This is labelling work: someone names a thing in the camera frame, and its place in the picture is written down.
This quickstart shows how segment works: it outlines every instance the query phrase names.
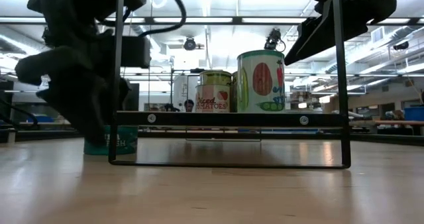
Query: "black metal shelf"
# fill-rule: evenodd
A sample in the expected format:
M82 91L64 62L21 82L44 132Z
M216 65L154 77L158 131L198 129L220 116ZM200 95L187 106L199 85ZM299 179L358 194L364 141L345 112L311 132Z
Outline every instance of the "black metal shelf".
M118 111L118 125L150 127L297 127L342 128L337 114L243 114Z
M123 17L123 1L117 0L117 18ZM335 23L335 44L337 54L337 76L339 85L339 107L340 115L319 115L319 114L241 114L241 113L151 113L151 112L128 112L117 111L119 97L119 75L121 68L121 48L124 22L122 19L115 21L115 74L112 80L113 86L113 118L111 122L111 142L109 145L109 162L115 165L134 165L134 166L179 166L179 167L219 167L219 168L302 168L302 169L341 169L349 168L350 160L350 133L348 123L348 103L346 88L346 62L345 47L343 38L343 10L341 8L342 0L333 0L333 12ZM145 22L151 23L153 19L145 18ZM419 19L408 20L409 23L418 23ZM242 23L240 18L233 18L233 23ZM266 25L266 23L249 23L249 25ZM285 25L285 23L274 23L273 25ZM117 126L118 125L143 125L147 127L272 127L288 128L297 127L300 129L326 128L339 129L339 135L333 135L333 138L341 141L341 165L337 166L298 166L298 165L263 165L263 164L195 164L195 163L138 163L135 161L117 160ZM219 137L222 134L202 134L186 135L185 138L192 136L206 139ZM261 139L260 135L254 134L252 139ZM323 138L323 135L309 135L310 139L317 140Z

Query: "red oval illustration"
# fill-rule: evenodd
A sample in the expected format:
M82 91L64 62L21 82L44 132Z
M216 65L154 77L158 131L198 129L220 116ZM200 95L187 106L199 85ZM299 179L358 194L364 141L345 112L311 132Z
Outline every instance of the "red oval illustration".
M266 63L256 65L253 71L253 90L258 95L268 95L272 91L271 71Z

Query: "teal container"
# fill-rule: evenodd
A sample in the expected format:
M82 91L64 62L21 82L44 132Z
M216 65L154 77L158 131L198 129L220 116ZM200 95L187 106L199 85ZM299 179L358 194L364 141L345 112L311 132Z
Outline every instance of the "teal container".
M108 155L111 137L110 126L105 126L106 146L96 147L84 141L84 154ZM137 152L138 127L118 127L117 154L135 154Z

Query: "ceiling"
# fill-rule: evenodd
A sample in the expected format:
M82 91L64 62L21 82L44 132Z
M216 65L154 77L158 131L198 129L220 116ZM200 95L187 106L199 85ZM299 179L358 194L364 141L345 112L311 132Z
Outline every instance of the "ceiling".
M41 15L27 9L28 0L0 0L0 17L40 17ZM310 17L316 16L313 8L315 2L312 0L182 0L187 9L189 17L226 17L226 16L253 16L253 17ZM424 16L424 7L422 6L423 0L397 0L397 10L392 15L393 17L422 17ZM151 0L148 4L134 12L138 17L178 17L180 12L173 0L153 0L154 6L152 7ZM29 46L37 46L38 50L44 50L43 40L41 39L44 30L43 25L0 25L9 29L8 36L21 44L29 44ZM156 29L166 26L145 26L144 29ZM169 56L175 56L176 62L182 64L174 64L179 68L204 67L206 64L206 51L196 50L187 52L182 49L182 44L188 36L194 37L196 43L206 44L208 39L208 52L211 67L213 69L223 69L229 72L237 70L237 56L249 50L262 49L264 46L265 38L269 32L276 26L250 26L250 25L186 25L181 29L167 32L163 34L155 34L152 40L160 46L165 46L167 52L152 56L152 61L155 72L163 72L170 70L169 62L164 62L163 59ZM297 31L295 26L278 26L284 35L284 41L287 44L287 50L297 38ZM348 73L361 73L361 71L381 64L382 62L393 59L396 56L401 56L402 53L407 51L396 52L389 48L381 48L372 50L370 46L371 32L379 27L369 27L369 32L360 35L345 43L346 47L346 60L349 66L347 67ZM386 36L390 36L391 32L399 27L385 27ZM124 34L136 35L129 26L125 27ZM407 39L414 41L414 45L410 50L416 50L422 47L421 42L423 39L422 32L416 32L413 36ZM19 47L10 47L10 42L2 42L0 37L0 51L5 53L19 53ZM316 54L308 59L302 60L296 64L288 66L286 73L293 74L310 74L310 73L323 73L331 65L335 64L335 49L330 48L320 54ZM397 61L399 64L397 69L402 69L405 62ZM384 73L392 71L393 64L387 65L377 72ZM128 68L125 70L127 73L143 72L138 68ZM293 82L296 79L304 79L304 77L286 78L287 81Z

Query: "can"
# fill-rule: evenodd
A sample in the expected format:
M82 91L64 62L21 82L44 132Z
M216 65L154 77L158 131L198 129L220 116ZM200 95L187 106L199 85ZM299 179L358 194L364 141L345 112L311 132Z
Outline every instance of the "can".
M237 112L281 113L285 108L284 55L274 50L237 57Z
M200 85L231 85L231 73L222 70L209 70L199 74Z
M196 93L196 112L229 113L229 85L198 85Z
M106 146L98 147L84 140L84 154L108 155L111 140L111 128L105 126ZM137 152L138 127L118 126L117 154L135 154Z
M230 100L230 108L231 113L237 113L237 73L233 73L233 81L231 83L231 100Z

